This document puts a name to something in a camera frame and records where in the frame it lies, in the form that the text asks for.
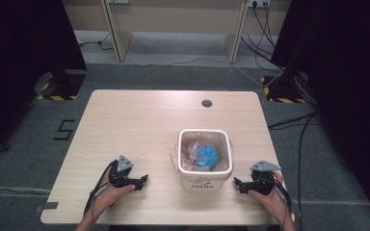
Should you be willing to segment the light wooden desk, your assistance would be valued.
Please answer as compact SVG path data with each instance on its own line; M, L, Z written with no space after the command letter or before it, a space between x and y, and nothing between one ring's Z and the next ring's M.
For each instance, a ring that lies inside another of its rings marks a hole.
M271 0L264 9L247 0L62 0L76 31L110 33L116 59L125 59L137 32L219 34L225 37L227 58L234 63L241 36L259 35L268 23L280 33L292 0Z

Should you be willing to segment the blue crumpled wrapper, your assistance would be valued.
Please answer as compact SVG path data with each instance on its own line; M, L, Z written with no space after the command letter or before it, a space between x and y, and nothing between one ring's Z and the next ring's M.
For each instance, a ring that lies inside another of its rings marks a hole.
M219 160L219 154L216 147L212 144L204 144L196 153L195 165L213 169Z

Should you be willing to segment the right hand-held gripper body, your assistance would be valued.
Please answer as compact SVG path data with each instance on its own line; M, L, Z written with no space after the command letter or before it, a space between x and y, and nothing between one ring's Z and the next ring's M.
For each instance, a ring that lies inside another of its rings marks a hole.
M263 195L268 195L276 183L274 171L281 170L280 166L261 160L251 166L253 189Z

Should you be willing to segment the black stand base striped tape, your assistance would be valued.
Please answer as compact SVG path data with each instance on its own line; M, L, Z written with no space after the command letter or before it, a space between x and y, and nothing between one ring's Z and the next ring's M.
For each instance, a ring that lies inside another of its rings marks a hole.
M260 78L266 99L279 103L304 103L304 98L297 87L292 84L284 87L279 76L264 76Z
M84 72L66 73L60 78L50 75L40 90L38 100L75 100L85 78Z

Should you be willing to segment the white wall socket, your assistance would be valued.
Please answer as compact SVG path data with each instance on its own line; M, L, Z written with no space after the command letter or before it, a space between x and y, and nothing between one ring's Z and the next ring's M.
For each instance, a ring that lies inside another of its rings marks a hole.
M270 6L271 0L247 0L249 8L264 9Z

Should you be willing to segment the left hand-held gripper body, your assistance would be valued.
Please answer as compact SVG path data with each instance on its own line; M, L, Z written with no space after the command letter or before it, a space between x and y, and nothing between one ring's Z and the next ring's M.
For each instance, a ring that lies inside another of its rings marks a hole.
M121 188L127 185L134 185L133 179L128 177L133 163L125 156L120 155L117 160L114 160L109 171L109 182L116 188Z

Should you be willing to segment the person's left hand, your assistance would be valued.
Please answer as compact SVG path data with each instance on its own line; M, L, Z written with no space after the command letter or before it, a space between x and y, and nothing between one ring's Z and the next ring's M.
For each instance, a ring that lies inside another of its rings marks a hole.
M91 212L94 216L101 215L108 207L112 206L121 196L135 190L134 185L127 185L122 188L107 186L92 203Z

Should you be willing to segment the black curtain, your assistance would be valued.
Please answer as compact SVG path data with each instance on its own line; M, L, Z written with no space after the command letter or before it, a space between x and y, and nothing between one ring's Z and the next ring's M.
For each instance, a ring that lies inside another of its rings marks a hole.
M291 0L272 58L304 72L370 202L370 0Z
M62 0L0 0L0 145L43 74L85 67Z

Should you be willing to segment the cream plastic trash bin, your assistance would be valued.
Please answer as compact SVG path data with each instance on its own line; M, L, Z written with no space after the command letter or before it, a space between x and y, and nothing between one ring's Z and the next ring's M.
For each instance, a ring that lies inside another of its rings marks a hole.
M199 194L217 192L231 176L232 171L228 174L203 174L202 172L198 172L197 174L186 174L178 173L175 170L182 189L189 193Z

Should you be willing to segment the person's right hand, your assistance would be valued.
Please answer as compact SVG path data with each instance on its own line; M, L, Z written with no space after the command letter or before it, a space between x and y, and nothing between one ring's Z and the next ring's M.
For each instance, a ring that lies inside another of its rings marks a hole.
M248 195L258 200L261 205L275 217L280 225L287 226L288 223L293 222L286 203L280 197L276 189L272 189L268 195L263 195L256 191L249 191Z

